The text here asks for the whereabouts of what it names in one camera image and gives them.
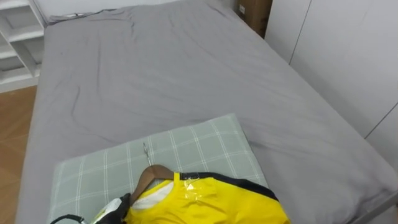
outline white cabinet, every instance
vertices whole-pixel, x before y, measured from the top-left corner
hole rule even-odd
[[[398,172],[398,106],[366,138]]]
[[[290,64],[363,137],[397,102],[397,9],[313,0]]]
[[[272,3],[265,40],[287,63],[292,58],[310,1],[274,0]]]
[[[37,84],[44,27],[35,12],[28,0],[0,0],[0,92]]]

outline gray bed sheet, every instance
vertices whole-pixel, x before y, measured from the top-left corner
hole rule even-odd
[[[58,162],[228,113],[292,223],[343,222],[397,188],[387,162],[232,11],[184,1],[46,28],[16,223],[45,223]]]

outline clothes hanger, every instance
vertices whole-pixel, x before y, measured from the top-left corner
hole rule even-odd
[[[136,189],[130,196],[130,206],[155,179],[173,180],[174,172],[162,165],[153,165],[145,168],[139,178]]]

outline black cable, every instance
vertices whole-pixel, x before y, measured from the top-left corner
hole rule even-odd
[[[82,223],[85,219],[83,217],[77,216],[77,215],[62,215],[61,217],[56,218],[54,221],[52,221],[50,224],[56,224],[57,222],[63,220],[63,219],[70,219],[74,220],[78,223]]]

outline pillowcase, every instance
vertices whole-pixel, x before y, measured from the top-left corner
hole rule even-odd
[[[143,143],[152,164],[177,172],[217,172],[267,187],[238,120],[229,114],[61,162],[48,222],[69,213],[90,221],[110,200],[132,192],[149,166]]]

